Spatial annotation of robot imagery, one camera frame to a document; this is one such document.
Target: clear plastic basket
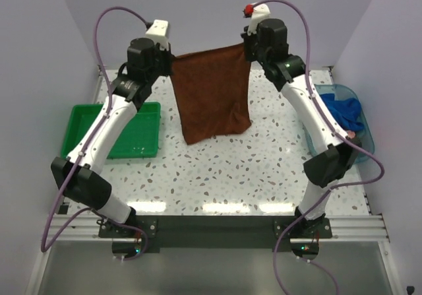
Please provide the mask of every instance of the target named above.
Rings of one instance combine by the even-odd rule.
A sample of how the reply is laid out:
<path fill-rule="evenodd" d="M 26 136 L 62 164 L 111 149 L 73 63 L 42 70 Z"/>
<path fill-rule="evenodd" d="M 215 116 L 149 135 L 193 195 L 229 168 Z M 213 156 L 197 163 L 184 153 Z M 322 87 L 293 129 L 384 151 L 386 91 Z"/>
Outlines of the clear plastic basket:
<path fill-rule="evenodd" d="M 348 98 L 358 99 L 358 97 L 356 96 L 354 91 L 352 91 L 352 89 L 350 89 L 346 86 L 340 85 L 340 84 L 315 85 L 315 88 L 316 88 L 316 91 L 320 95 L 321 94 L 334 94 L 336 100 L 346 100 Z M 367 120 L 365 118 L 365 115 L 363 114 L 363 111 L 361 112 L 361 114 L 357 118 L 357 120 L 358 120 L 358 122 L 361 122 L 365 126 L 365 128 L 362 131 L 356 132 L 356 135 L 361 139 L 362 147 L 366 151 L 373 154 L 374 151 L 375 151 L 374 140 L 372 138 L 371 131 L 369 130 L 369 126 L 368 126 Z M 315 151 L 315 148 L 312 144 L 311 136 L 309 135 L 306 128 L 305 128 L 305 137 L 306 137 L 306 142 L 308 143 L 308 147 L 309 147 L 309 151 L 311 152 L 311 155 L 316 156 L 317 152 Z M 364 162 L 367 159 L 368 159 L 368 156 L 366 156 L 362 153 L 359 153 L 359 155 L 357 156 L 357 158 L 355 160 L 355 164 L 360 163 L 360 162 Z"/>

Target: brown towel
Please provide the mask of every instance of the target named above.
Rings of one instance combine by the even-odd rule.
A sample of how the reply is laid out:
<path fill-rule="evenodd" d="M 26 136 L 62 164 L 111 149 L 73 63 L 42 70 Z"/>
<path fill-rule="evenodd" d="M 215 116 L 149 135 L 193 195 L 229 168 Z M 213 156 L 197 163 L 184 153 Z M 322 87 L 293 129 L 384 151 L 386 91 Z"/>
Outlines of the brown towel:
<path fill-rule="evenodd" d="M 188 145 L 243 133 L 251 126 L 248 85 L 251 63 L 243 44 L 176 57 L 171 82 Z"/>

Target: white wall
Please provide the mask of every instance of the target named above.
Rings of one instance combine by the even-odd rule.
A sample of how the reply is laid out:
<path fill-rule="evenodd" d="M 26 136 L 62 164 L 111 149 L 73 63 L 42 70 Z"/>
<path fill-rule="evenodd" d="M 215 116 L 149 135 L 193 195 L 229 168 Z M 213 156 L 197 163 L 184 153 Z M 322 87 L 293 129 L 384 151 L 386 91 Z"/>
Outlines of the white wall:
<path fill-rule="evenodd" d="M 240 33 L 248 24 L 242 10 L 258 0 L 66 0 L 85 42 L 91 48 L 92 27 L 105 8 L 122 5 L 148 20 L 166 19 L 171 24 L 173 52 L 188 53 L 241 42 Z M 309 19 L 312 36 L 312 65 L 333 65 L 350 39 L 371 0 L 290 0 Z M 270 6 L 274 17 L 289 28 L 291 51 L 304 56 L 305 33 L 295 13 L 282 5 Z M 110 13 L 102 22 L 100 46 L 105 63 L 120 65 L 130 40 L 143 35 L 144 27 L 135 18 Z"/>
<path fill-rule="evenodd" d="M 0 0 L 0 294 L 23 294 L 57 193 L 49 165 L 96 65 L 64 0 Z"/>
<path fill-rule="evenodd" d="M 402 282 L 422 291 L 422 0 L 373 0 L 334 79 L 361 99 L 386 175 L 367 186 L 383 213 Z M 378 173 L 362 166 L 363 178 Z"/>

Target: white speckled tabletop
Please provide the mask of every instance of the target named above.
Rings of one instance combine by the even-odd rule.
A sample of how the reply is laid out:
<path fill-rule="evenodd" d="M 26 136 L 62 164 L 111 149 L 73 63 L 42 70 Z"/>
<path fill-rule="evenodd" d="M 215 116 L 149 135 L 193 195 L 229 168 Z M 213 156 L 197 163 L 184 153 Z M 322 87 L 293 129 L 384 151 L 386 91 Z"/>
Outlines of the white speckled tabletop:
<path fill-rule="evenodd" d="M 110 80 L 117 74 L 107 73 Z M 329 71 L 311 75 L 315 84 L 332 83 Z M 97 103 L 104 102 L 106 91 L 103 80 Z M 101 174 L 138 214 L 293 214 L 307 185 L 302 164 L 310 153 L 297 114 L 263 71 L 251 70 L 253 124 L 242 135 L 187 146 L 169 78 L 157 80 L 148 101 L 162 106 L 157 157 L 108 160 Z M 357 168 L 343 180 L 360 180 Z M 70 202 L 68 214 L 80 208 Z M 326 213 L 368 215 L 363 186 L 337 190 Z"/>

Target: table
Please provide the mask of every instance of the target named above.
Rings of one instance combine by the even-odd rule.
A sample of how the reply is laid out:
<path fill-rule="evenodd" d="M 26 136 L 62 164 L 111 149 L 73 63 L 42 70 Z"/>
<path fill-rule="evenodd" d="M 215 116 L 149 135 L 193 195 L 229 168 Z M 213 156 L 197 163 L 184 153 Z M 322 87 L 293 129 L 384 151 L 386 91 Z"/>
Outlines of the table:
<path fill-rule="evenodd" d="M 109 70 L 110 80 L 116 70 Z M 330 84 L 328 70 L 311 71 L 315 84 Z M 105 80 L 96 103 L 107 94 Z M 303 163 L 311 157 L 303 125 L 289 102 L 258 67 L 249 78 L 252 126 L 241 135 L 217 136 L 187 146 L 170 78 L 159 78 L 148 101 L 162 106 L 155 158 L 108 160 L 101 176 L 137 214 L 291 215 L 307 185 Z M 353 166 L 343 181 L 360 180 Z M 67 214 L 82 208 L 69 202 Z M 363 186 L 331 194 L 328 216 L 369 214 Z"/>

